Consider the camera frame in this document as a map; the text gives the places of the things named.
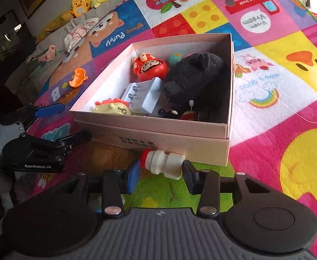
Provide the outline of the white bottle red cap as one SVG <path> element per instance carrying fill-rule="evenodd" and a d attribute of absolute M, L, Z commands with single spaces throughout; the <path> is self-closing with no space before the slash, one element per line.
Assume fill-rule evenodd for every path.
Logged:
<path fill-rule="evenodd" d="M 166 154 L 162 150 L 144 150 L 141 154 L 141 167 L 152 174 L 162 174 L 168 179 L 179 180 L 185 156 L 177 153 Z"/>

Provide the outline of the yellow red-haired figure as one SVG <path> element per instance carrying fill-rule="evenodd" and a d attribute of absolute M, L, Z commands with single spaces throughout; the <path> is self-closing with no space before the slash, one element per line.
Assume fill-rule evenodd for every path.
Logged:
<path fill-rule="evenodd" d="M 132 112 L 129 109 L 129 102 L 119 98 L 107 99 L 102 102 L 95 102 L 94 113 L 120 114 L 130 116 Z"/>

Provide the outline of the black plush toy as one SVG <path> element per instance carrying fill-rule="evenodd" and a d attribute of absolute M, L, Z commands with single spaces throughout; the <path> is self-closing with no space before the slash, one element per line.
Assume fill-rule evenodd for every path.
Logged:
<path fill-rule="evenodd" d="M 176 63 L 163 84 L 170 110 L 180 117 L 194 111 L 198 120 L 226 123 L 230 102 L 230 68 L 208 52 L 192 54 Z"/>

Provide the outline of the red hooded doll figure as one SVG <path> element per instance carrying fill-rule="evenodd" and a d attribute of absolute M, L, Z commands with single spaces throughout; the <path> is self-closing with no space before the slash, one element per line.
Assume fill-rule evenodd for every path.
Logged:
<path fill-rule="evenodd" d="M 137 58 L 132 58 L 133 73 L 140 82 L 160 78 L 164 80 L 168 73 L 167 64 L 151 54 L 142 53 Z"/>

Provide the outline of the pink cardboard box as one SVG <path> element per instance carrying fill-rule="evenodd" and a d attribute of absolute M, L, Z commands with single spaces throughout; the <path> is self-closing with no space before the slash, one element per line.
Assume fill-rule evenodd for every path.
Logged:
<path fill-rule="evenodd" d="M 229 92 L 223 123 L 162 119 L 151 116 L 121 116 L 93 111 L 96 101 L 120 98 L 127 86 L 136 82 L 131 59 L 148 53 L 167 60 L 175 52 L 210 52 L 223 58 L 228 66 Z M 93 140 L 133 150 L 151 148 L 185 155 L 198 163 L 226 166 L 231 142 L 233 111 L 233 56 L 231 34 L 195 34 L 149 39 L 129 44 L 92 82 L 70 109 Z"/>

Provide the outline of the orange plastic toy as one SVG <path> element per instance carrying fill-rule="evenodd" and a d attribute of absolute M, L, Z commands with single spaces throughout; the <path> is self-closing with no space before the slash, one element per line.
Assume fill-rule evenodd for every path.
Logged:
<path fill-rule="evenodd" d="M 69 86 L 72 88 L 79 88 L 88 80 L 86 71 L 83 68 L 77 68 L 74 70 L 73 79 L 69 81 Z"/>

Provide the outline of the small pink cloth piece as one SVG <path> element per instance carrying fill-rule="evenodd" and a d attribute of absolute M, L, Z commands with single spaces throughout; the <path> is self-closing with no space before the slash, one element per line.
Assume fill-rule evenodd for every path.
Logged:
<path fill-rule="evenodd" d="M 39 56 L 39 62 L 50 62 L 55 58 L 56 55 L 56 47 L 55 45 L 50 45 L 45 53 Z"/>

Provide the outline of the pink white crumpled cloth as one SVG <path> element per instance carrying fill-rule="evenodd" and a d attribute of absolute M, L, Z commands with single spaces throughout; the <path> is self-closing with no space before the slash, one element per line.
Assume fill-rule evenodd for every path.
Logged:
<path fill-rule="evenodd" d="M 66 52 L 70 52 L 98 21 L 98 18 L 90 18 L 76 25 L 64 39 Z"/>

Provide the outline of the yellow duck plush toy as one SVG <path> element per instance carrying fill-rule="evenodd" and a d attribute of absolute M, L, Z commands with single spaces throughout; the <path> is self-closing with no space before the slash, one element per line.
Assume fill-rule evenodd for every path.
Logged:
<path fill-rule="evenodd" d="M 110 0 L 72 0 L 71 7 L 50 21 L 36 36 L 35 44 L 46 39 L 54 31 L 66 25 L 71 19 L 82 16 L 92 8 L 97 8 L 101 4 Z"/>

